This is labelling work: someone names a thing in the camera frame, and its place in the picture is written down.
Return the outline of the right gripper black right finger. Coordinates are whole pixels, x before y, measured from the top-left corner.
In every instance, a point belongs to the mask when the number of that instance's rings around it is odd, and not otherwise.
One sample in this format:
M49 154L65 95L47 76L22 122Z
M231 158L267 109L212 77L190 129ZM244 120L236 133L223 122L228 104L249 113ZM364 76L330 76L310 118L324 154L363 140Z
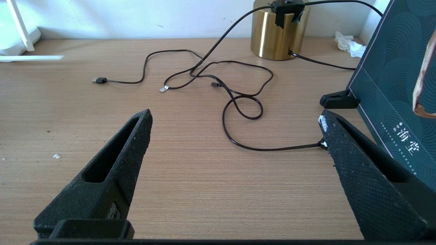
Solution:
M318 123L364 239L434 241L435 191L342 116Z

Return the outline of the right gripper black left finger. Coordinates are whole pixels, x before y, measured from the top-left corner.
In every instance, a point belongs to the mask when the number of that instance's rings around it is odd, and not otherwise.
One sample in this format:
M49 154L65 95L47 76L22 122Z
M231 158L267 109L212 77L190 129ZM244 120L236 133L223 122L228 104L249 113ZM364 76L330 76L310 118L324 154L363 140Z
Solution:
M61 220L126 220L151 139L150 110L133 115L34 219L38 238Z

